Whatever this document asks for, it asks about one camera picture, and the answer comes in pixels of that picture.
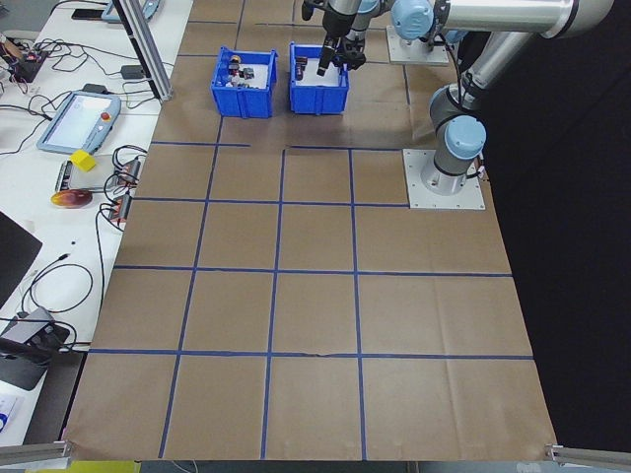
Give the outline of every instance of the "yellow block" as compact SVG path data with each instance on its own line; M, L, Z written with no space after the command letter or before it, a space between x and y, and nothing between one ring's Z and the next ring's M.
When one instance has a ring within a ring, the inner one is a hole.
M97 165L97 161L92 157L92 155L83 150L75 151L70 156L70 161L72 161L77 168L84 170L85 172L88 172Z
M135 461L73 461L67 470L27 470L27 473L138 473Z

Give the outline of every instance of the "metal mounting plate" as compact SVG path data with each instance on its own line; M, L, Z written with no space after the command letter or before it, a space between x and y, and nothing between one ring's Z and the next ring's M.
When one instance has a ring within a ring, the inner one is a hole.
M438 195L425 187L421 180L421 169L427 160L434 158L435 150L403 150L405 181L410 209L430 210L485 210L484 197L477 177L468 179L456 195ZM469 173L475 172L471 165Z
M391 64L423 64L426 66L449 66L450 58L444 46L430 50L420 40L408 41L396 34L393 26L386 27L387 50Z

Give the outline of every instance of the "robotic arm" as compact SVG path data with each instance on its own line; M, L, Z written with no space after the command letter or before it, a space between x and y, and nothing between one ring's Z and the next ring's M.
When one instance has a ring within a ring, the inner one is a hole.
M468 114L534 38L567 37L595 27L614 0L305 0L303 19L324 11L326 30L318 73L330 62L357 69L364 62L365 35L372 18L391 11L403 39L423 39L433 47L450 31L493 32L481 55L458 82L434 94L430 115L439 141L432 162L421 172L433 192L454 195L463 187L471 162L486 141L484 126Z

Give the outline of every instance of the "white desk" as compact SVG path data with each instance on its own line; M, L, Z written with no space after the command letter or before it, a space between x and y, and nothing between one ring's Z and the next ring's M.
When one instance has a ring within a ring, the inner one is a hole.
M152 35L164 62L174 64L185 28L192 0L163 0L160 10L150 22ZM61 38L67 42L77 42L123 55L135 56L122 25L109 25L103 22L73 21L70 15L74 8L85 8L86 4L64 4L55 10L37 40ZM124 59L94 52L102 66L108 71L116 71L123 64L138 64L137 60ZM119 76L107 77L94 63L83 65L74 73L58 72L51 69L52 61L46 61L35 82L30 85L32 93L53 98L70 90L81 89L86 83L103 84L109 90L119 92L124 82ZM166 67L171 75L172 67ZM3 79L5 94L0 103L25 106L31 95L23 95L15 85ZM132 96L135 101L151 97L150 94ZM112 131L102 148L96 153L98 161L110 161L111 152L124 144L133 144L148 149L154 128L158 121L160 104L148 101L138 108L123 106ZM40 118L27 113L1 110L0 153L17 149L20 142L40 122ZM0 316L12 317L20 306L21 290L33 276L61 254L70 253L65 262L76 262L87 267L95 278L95 286L79 307L61 314L55 319L75 326L79 341L91 341L99 315L101 295L101 268L97 250L95 215L99 204L105 202L100 194L81 209L63 209L50 203L54 184L61 164L67 156L46 153L38 150L35 143L45 129L43 123L34 137L29 139L23 151L17 155L0 156L0 210L13 220L32 231L42 241L43 246L37 260L27 274L21 287L16 290L0 309ZM132 159L136 153L120 154L122 161ZM100 236L104 254L105 283L109 278L113 261L118 252L121 233L106 222L100 223ZM64 268L46 277L38 284L37 297L51 307L63 308L72 305L85 295L88 288L85 273ZM0 322L0 330L6 322ZM0 446L21 444L29 427L43 379L32 391L25 391L0 381L0 392L21 396L16 415L12 416L5 430L0 433Z

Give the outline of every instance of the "blue storage bin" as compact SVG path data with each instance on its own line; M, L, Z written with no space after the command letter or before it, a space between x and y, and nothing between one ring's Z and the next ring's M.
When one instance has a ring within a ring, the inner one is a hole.
M265 87L250 89L230 87L230 74L228 63L230 57L237 54L244 66L266 65L267 78ZM215 99L217 109L223 116L240 116L242 118L269 118L272 116L272 92L276 84L276 57L275 49L270 52L233 51L226 46L221 46L215 73L210 83L210 92Z
M296 80L296 57L319 58L321 46L299 45L293 41L289 45L290 74L289 101L295 113L341 113L346 105L348 95L348 71L346 66L341 69L337 86L301 85Z

